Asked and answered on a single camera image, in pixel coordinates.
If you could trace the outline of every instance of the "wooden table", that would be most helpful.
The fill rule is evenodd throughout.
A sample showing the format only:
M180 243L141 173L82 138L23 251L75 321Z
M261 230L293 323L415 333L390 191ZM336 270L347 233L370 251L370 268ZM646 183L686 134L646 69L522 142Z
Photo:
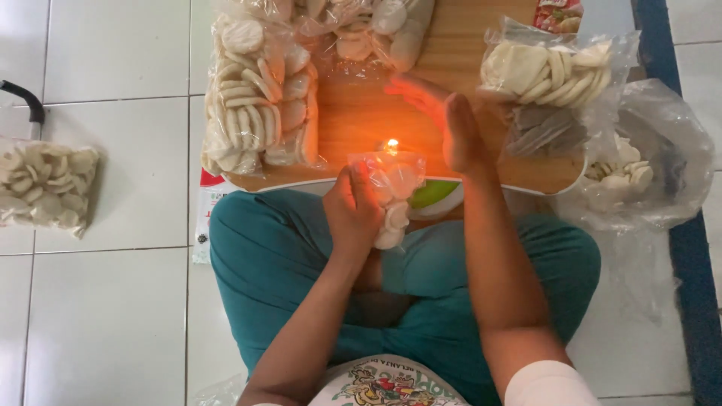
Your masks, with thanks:
M503 15L529 24L535 8L535 0L437 0L424 51L413 73L475 100L487 28L498 29ZM459 175L443 162L441 134L433 122L401 97L384 95L384 82L380 77L342 83L338 74L321 72L319 153L328 161L327 169L265 165L265 178L228 178L248 191L332 180L346 165L347 154L377 150L380 142L394 138L400 150L426 154L427 178L458 180ZM477 105L475 110L487 146L498 156L507 129L486 108ZM502 183L509 188L556 194L574 184L583 171L583 161L580 152L573 157L505 157L497 166Z

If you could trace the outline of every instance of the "black handle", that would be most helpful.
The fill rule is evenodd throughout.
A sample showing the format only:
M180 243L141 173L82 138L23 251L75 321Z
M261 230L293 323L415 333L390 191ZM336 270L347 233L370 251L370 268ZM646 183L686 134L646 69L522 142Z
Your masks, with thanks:
M43 110L43 104L29 90L6 80L0 80L0 90L4 90L25 99L27 106L30 107L31 123L40 123L40 125L45 123L45 110Z

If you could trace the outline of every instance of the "white t-shirt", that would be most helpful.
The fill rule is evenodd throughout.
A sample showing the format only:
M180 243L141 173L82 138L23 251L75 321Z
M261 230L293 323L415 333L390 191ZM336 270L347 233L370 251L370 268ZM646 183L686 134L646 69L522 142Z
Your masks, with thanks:
M540 361L509 383L505 406L601 406L569 365ZM308 406L469 406L438 375L396 355L377 355L333 367ZM257 406L278 406L262 404Z

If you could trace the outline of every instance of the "green pants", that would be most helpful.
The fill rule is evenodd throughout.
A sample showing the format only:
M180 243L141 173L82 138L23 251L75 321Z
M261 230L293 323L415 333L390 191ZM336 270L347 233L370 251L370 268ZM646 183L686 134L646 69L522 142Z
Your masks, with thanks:
M557 333L568 342L599 281L594 240L542 215L521 218L519 237L549 300ZM297 191L235 192L214 208L211 260L240 354L258 360L326 266L333 243L319 196ZM383 289L417 296L391 328L362 327L352 297L331 365L394 354L426 365L474 406L498 405L471 310L464 224L447 222L406 236L384 251Z

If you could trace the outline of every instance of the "cartoon print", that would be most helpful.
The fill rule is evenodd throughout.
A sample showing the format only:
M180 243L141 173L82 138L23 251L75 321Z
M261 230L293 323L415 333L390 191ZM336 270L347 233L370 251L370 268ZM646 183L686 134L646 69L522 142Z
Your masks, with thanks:
M410 375L399 373L391 379L376 379L365 369L355 369L351 373L355 379L343 388L342 393L353 397L359 406L432 406L436 400L431 393L414 388L414 379Z

